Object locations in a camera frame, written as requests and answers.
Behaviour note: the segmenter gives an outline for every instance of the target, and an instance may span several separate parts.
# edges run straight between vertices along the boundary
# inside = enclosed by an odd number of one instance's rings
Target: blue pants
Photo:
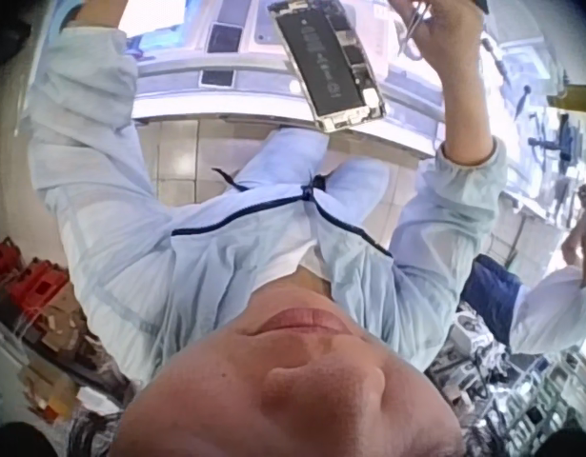
[[[483,318],[496,340],[506,346],[521,284],[518,276],[491,257],[480,254],[462,290],[462,300]]]

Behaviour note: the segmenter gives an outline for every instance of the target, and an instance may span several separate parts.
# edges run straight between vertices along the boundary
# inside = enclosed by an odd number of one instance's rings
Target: nose
[[[329,354],[303,367],[271,370],[263,412],[297,443],[328,450],[319,455],[362,455],[379,426],[385,384],[375,364]]]

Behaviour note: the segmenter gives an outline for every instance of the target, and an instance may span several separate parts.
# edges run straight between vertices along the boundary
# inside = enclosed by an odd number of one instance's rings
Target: mouth
[[[286,330],[296,333],[352,335],[346,324],[331,312],[315,308],[290,308],[268,319],[253,335]]]

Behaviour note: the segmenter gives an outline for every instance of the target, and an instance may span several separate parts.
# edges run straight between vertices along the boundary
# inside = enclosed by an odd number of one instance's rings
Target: person
[[[487,255],[473,262],[461,299],[512,353],[558,352],[586,338],[586,188],[579,195],[584,212],[561,245],[566,268],[529,288]]]
[[[409,23],[412,1],[391,3]],[[414,38],[443,82],[447,139],[389,250],[360,228],[386,170],[355,159],[313,179],[329,138],[306,129],[274,133],[224,195],[165,208],[131,120],[127,2],[90,0],[51,45],[30,93],[32,182],[91,331],[142,387],[109,455],[462,455],[422,371],[495,222],[506,151],[479,76],[482,12],[430,3]]]

